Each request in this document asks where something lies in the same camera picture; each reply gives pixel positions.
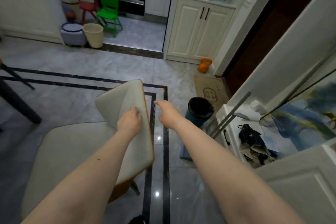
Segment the small red chair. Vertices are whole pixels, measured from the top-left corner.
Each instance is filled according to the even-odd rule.
[[[89,12],[90,14],[92,14],[92,16],[95,19],[97,18],[93,12],[97,12],[97,10],[99,9],[99,4],[98,4],[98,0],[93,0],[93,1],[94,1],[94,3],[79,1],[79,7],[80,7],[80,9],[83,10],[82,25],[84,25],[84,23],[85,23],[86,12]]]

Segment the black cabinet handle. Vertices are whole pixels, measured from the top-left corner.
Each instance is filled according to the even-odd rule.
[[[205,16],[204,20],[206,20],[208,18],[209,11],[210,11],[210,8],[208,8],[208,12],[207,12],[207,15]]]
[[[202,13],[201,13],[201,17],[200,17],[200,19],[202,18],[203,12],[204,12],[204,7],[203,7],[203,10],[202,10]]]

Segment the green plastic chair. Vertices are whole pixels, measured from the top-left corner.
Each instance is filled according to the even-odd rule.
[[[99,23],[99,17],[102,18],[103,22],[105,22],[104,29],[113,32],[114,37],[117,35],[117,26],[121,27],[123,30],[123,26],[120,23],[118,18],[118,8],[119,1],[118,0],[100,0],[103,8],[101,11],[97,12],[97,22]],[[109,27],[107,24],[114,24],[114,28]]]

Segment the clothing pile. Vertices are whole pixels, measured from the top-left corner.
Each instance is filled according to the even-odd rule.
[[[259,132],[253,130],[249,124],[240,125],[238,128],[241,128],[238,135],[241,140],[240,152],[244,154],[253,168],[261,167],[276,160],[276,155],[270,153],[266,148]]]

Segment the floor mat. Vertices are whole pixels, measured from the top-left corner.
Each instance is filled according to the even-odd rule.
[[[215,108],[215,113],[229,101],[221,79],[208,75],[194,75],[198,97],[207,99]]]

